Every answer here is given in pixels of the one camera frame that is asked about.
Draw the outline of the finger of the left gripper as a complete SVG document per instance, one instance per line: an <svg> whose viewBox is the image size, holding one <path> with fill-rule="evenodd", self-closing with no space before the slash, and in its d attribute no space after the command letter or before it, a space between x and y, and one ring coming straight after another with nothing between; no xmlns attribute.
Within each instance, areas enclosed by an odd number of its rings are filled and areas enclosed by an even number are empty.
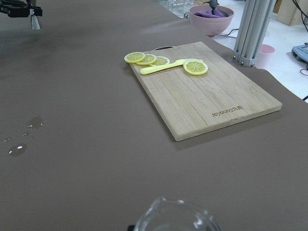
<svg viewBox="0 0 308 231"><path fill-rule="evenodd" d="M0 12L9 17L42 16L42 9L35 0L1 0Z"/></svg>

